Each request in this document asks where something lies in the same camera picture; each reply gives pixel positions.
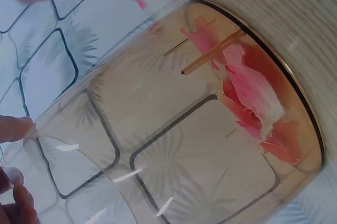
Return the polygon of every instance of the stick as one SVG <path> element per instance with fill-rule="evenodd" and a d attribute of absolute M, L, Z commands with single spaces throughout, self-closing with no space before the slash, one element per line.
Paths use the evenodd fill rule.
<path fill-rule="evenodd" d="M 228 138 L 229 136 L 231 136 L 233 133 L 235 133 L 237 128 L 234 128 L 231 132 L 229 132 L 226 136 L 225 139 Z"/>
<path fill-rule="evenodd" d="M 231 35 L 229 35 L 226 39 L 218 43 L 217 46 L 213 47 L 211 50 L 209 50 L 206 54 L 200 56 L 198 59 L 196 59 L 194 62 L 192 62 L 190 65 L 185 67 L 181 73 L 183 75 L 191 74 L 193 71 L 195 71 L 197 68 L 202 66 L 204 63 L 208 62 L 210 59 L 212 59 L 217 53 L 221 52 L 225 48 L 229 47 L 233 43 L 235 43 L 237 40 L 241 39 L 245 35 L 244 31 L 239 30 Z"/>
<path fill-rule="evenodd" d="M 215 20 L 210 21 L 209 23 L 207 23 L 207 25 L 210 25 L 214 22 Z M 183 40 L 181 43 L 179 43 L 177 46 L 175 46 L 174 48 L 170 49 L 169 51 L 167 51 L 163 56 L 167 57 L 170 54 L 172 54 L 173 52 L 175 52 L 176 50 L 178 50 L 180 47 L 182 47 L 183 45 L 185 45 L 186 43 L 188 43 L 190 40 L 187 38 L 185 40 Z"/>

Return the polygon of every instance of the fingertip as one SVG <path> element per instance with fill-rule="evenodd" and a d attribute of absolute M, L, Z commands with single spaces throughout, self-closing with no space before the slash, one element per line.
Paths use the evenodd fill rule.
<path fill-rule="evenodd" d="M 15 184 L 13 189 L 15 203 L 20 207 L 29 205 L 29 192 L 22 184 Z"/>
<path fill-rule="evenodd" d="M 0 115 L 0 143 L 22 139 L 32 125 L 33 121 L 29 117 L 15 118 Z"/>
<path fill-rule="evenodd" d="M 39 220 L 37 217 L 37 212 L 34 208 L 30 206 L 23 206 L 20 209 L 21 219 L 23 224 L 38 224 Z"/>

